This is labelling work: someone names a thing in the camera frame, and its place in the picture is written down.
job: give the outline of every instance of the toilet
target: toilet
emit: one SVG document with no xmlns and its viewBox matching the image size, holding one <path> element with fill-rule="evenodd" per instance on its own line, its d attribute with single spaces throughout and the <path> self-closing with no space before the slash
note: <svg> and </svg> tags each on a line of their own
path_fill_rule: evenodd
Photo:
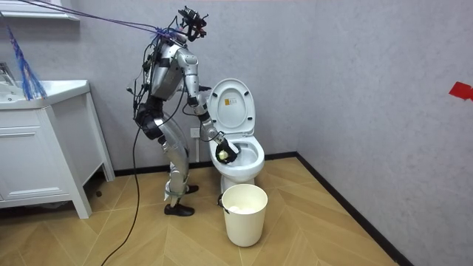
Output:
<svg viewBox="0 0 473 266">
<path fill-rule="evenodd" d="M 208 112 L 215 128 L 240 149 L 235 161 L 223 164 L 215 157 L 217 143 L 209 143 L 212 162 L 222 174 L 222 193 L 233 185 L 254 185 L 254 178 L 265 164 L 265 152 L 253 136 L 256 115 L 250 90 L 234 78 L 220 81 L 209 96 Z"/>
</svg>

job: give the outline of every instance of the toilet seat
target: toilet seat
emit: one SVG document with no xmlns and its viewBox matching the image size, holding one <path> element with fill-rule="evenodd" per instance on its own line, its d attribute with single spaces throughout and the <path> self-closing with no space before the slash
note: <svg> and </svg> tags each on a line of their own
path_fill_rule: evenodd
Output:
<svg viewBox="0 0 473 266">
<path fill-rule="evenodd" d="M 253 95 L 235 78 L 220 81 L 211 91 L 208 112 L 218 131 L 229 139 L 252 136 L 256 121 Z"/>
</svg>

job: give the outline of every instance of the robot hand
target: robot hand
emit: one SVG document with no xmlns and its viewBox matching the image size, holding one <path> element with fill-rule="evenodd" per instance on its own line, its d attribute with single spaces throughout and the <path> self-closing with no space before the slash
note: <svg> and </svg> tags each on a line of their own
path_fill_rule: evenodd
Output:
<svg viewBox="0 0 473 266">
<path fill-rule="evenodd" d="M 221 163 L 227 164 L 237 159 L 239 149 L 227 139 L 224 139 L 215 150 L 215 157 Z"/>
</svg>

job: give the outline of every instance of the white cabinet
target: white cabinet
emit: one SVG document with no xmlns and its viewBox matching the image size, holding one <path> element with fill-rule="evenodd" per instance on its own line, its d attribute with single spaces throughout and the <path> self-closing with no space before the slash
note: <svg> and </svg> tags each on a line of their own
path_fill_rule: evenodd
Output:
<svg viewBox="0 0 473 266">
<path fill-rule="evenodd" d="M 115 179 L 89 84 L 44 88 L 44 100 L 0 100 L 0 208 L 72 200 L 88 218 L 83 185 L 99 168 Z"/>
<path fill-rule="evenodd" d="M 4 200 L 67 192 L 40 126 L 0 128 L 0 195 Z"/>
</svg>

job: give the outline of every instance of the wooden floor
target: wooden floor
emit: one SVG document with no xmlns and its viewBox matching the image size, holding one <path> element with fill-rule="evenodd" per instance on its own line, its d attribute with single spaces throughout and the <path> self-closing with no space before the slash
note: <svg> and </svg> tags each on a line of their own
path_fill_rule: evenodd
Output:
<svg viewBox="0 0 473 266">
<path fill-rule="evenodd" d="M 215 204 L 215 169 L 191 170 L 189 183 L 200 190 L 183 199 L 196 209 L 186 218 L 163 214 L 167 178 L 139 176 L 135 229 L 107 265 L 396 265 L 296 158 L 266 161 L 257 177 L 269 201 L 262 238 L 250 248 L 238 248 L 226 236 Z M 87 188 L 94 212 L 89 219 L 77 218 L 70 208 L 39 214 L 1 210 L 0 265 L 100 265 L 129 231 L 136 185 L 133 178 L 118 177 L 112 183 L 92 180 Z"/>
</svg>

